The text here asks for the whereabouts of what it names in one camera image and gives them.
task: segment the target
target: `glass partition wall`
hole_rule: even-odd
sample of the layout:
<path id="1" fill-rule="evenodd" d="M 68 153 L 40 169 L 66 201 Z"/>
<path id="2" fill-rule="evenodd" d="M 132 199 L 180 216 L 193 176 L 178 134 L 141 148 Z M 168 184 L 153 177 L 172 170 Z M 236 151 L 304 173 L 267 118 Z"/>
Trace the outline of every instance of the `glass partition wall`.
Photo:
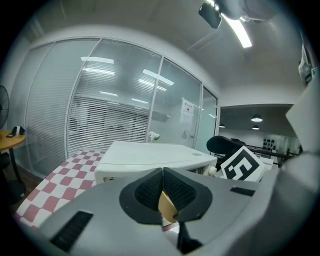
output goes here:
<path id="1" fill-rule="evenodd" d="M 217 99 L 200 80 L 164 56 L 115 40 L 62 40 L 30 50 L 10 95 L 17 98 L 22 104 L 12 108 L 25 114 L 9 113 L 8 124 L 25 127 L 26 144 L 15 149 L 16 160 L 42 176 L 82 149 L 150 142 L 149 131 L 160 135 L 156 143 L 209 153 L 215 132 Z"/>
<path id="2" fill-rule="evenodd" d="M 201 82 L 189 73 L 171 61 L 163 60 L 149 127 L 160 135 L 159 143 L 193 147 L 201 88 Z"/>

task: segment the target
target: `ceiling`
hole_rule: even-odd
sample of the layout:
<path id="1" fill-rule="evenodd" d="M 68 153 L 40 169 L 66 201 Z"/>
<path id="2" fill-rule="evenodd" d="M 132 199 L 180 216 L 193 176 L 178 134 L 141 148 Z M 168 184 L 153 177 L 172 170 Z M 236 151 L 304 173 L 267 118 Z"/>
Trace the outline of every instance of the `ceiling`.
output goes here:
<path id="1" fill-rule="evenodd" d="M 58 0 L 30 19 L 24 34 L 33 42 L 58 28 L 82 24 L 112 24 L 138 29 L 162 38 L 194 58 L 218 82 L 238 70 L 263 69 L 298 63 L 301 41 L 297 30 L 282 14 L 268 22 L 250 21 L 244 27 L 252 47 L 243 48 L 225 20 L 211 28 L 199 16 L 205 0 Z"/>
<path id="2" fill-rule="evenodd" d="M 297 137 L 286 118 L 290 108 L 291 105 L 221 107 L 220 124 L 224 124 L 226 129 L 251 131 L 257 125 L 261 132 Z M 259 114 L 262 122 L 251 121 L 254 114 Z"/>

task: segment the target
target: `red and white checkered tablecloth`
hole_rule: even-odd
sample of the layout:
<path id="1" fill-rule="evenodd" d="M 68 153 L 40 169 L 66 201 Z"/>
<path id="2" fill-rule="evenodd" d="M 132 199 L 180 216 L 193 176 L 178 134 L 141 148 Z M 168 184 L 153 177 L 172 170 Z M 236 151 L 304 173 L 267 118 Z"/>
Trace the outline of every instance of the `red and white checkered tablecloth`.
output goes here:
<path id="1" fill-rule="evenodd" d="M 77 152 L 30 193 L 14 218 L 38 228 L 52 213 L 96 185 L 94 171 L 105 152 L 89 149 Z"/>

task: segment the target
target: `black slot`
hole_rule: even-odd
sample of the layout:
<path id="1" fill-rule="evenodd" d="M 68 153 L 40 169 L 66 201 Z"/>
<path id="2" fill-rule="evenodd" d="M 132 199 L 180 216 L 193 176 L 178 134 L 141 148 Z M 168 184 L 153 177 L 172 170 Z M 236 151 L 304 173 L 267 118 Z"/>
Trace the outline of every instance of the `black slot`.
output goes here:
<path id="1" fill-rule="evenodd" d="M 51 243 L 68 252 L 85 229 L 93 214 L 78 211 L 64 227 L 51 239 Z"/>
<path id="2" fill-rule="evenodd" d="M 249 197 L 252 197 L 255 193 L 255 191 L 252 189 L 247 189 L 247 188 L 237 187 L 237 186 L 232 187 L 230 191 L 237 194 L 249 196 Z"/>

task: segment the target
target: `glass door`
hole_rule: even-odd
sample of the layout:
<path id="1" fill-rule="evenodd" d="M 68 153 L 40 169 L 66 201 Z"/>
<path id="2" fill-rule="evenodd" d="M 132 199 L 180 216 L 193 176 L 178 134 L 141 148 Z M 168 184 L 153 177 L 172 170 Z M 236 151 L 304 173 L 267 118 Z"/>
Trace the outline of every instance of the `glass door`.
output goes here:
<path id="1" fill-rule="evenodd" d="M 217 122 L 217 99 L 203 87 L 202 111 L 195 149 L 210 154 L 207 141 L 215 135 Z"/>
<path id="2" fill-rule="evenodd" d="M 198 80 L 171 61 L 163 60 L 149 129 L 160 135 L 156 142 L 193 147 L 200 95 Z"/>

